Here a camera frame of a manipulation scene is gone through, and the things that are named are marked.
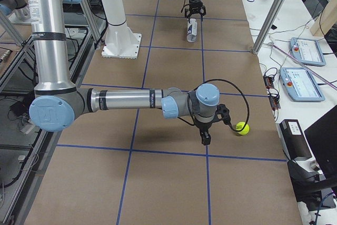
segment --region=tablet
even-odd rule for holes
[[[315,79],[304,68],[281,68],[280,78],[293,101],[319,102],[325,100]]]
[[[290,48],[293,56],[303,64],[326,65],[324,55],[317,40],[293,37],[290,40]]]

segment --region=white plastic stand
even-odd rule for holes
[[[122,0],[102,0],[109,22],[103,57],[137,58],[141,34],[132,33],[127,26]]]

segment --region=tennis ball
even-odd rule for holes
[[[244,126],[244,122],[241,121],[236,125],[235,129],[241,130],[243,126]],[[248,134],[248,132],[249,132],[249,125],[247,124],[241,132],[238,132],[238,134],[245,135],[245,134]]]

